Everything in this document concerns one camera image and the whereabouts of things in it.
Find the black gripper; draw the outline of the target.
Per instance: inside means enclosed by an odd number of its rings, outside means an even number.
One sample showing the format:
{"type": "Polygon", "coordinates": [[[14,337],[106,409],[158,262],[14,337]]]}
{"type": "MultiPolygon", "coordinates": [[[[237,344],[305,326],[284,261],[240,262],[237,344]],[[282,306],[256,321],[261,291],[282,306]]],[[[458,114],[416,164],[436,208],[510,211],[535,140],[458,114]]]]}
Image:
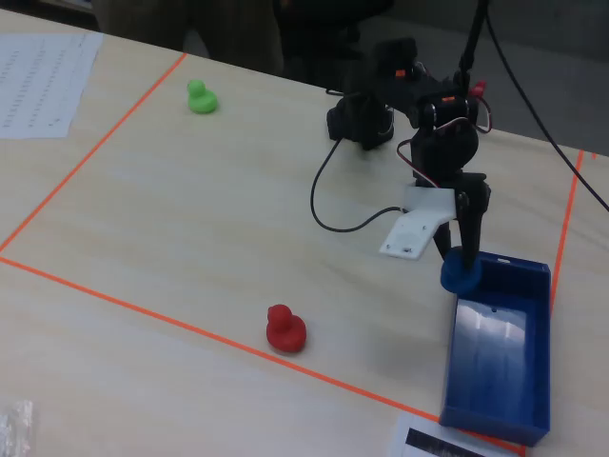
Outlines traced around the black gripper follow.
{"type": "MultiPolygon", "coordinates": [[[[472,269],[480,249],[481,221],[491,189],[484,173],[463,172],[478,150],[474,125],[464,119],[438,129],[420,128],[410,143],[415,183],[419,187],[455,189],[456,214],[462,240],[462,263],[472,269]]],[[[441,224],[434,242],[442,259],[452,249],[448,222],[441,224]]]]}

